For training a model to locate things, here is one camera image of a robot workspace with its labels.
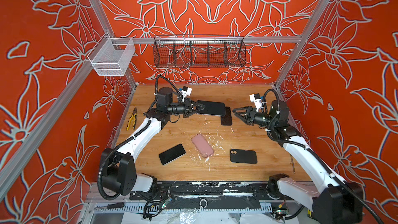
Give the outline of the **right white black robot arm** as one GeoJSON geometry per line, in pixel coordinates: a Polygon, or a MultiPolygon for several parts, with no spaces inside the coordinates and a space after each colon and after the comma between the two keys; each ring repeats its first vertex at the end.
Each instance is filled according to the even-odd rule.
{"type": "Polygon", "coordinates": [[[286,196],[295,200],[302,208],[311,211],[320,224],[360,223],[364,209],[381,224],[382,219],[366,204],[362,188],[357,183],[349,183],[331,169],[289,123],[290,109],[277,95],[274,89],[268,89],[263,95],[251,94],[249,97],[254,106],[234,108],[232,113],[245,124],[264,129],[270,140],[277,142],[299,163],[314,186],[304,186],[280,173],[269,177],[269,196],[286,196]],[[276,99],[267,107],[266,97],[270,92],[276,95],[276,99]]]}

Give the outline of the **red-edged black phone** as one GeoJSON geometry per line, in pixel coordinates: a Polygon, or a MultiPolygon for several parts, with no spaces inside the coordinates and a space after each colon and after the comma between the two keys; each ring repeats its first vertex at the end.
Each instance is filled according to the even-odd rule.
{"type": "Polygon", "coordinates": [[[224,116],[226,105],[223,102],[212,102],[212,101],[200,101],[205,105],[205,108],[202,109],[205,114],[204,115],[212,115],[212,116],[224,116]]]}

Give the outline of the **black phone case with holes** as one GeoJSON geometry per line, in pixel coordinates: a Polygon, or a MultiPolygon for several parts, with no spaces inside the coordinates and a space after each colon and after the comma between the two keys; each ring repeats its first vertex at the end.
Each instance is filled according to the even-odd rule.
{"type": "Polygon", "coordinates": [[[257,164],[257,154],[254,150],[231,149],[230,161],[232,163],[257,164]]]}

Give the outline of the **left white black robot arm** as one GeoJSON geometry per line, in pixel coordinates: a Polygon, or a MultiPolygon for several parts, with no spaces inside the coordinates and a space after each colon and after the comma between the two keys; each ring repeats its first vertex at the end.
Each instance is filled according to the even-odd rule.
{"type": "Polygon", "coordinates": [[[135,162],[145,146],[154,138],[167,123],[171,116],[188,118],[204,110],[205,105],[189,98],[192,89],[177,87],[166,77],[157,76],[170,84],[169,87],[155,86],[155,98],[149,109],[144,113],[143,123],[125,141],[114,148],[106,148],[99,163],[97,188],[105,200],[115,200],[119,196],[127,196],[132,192],[153,194],[156,179],[136,171],[135,162]]]}

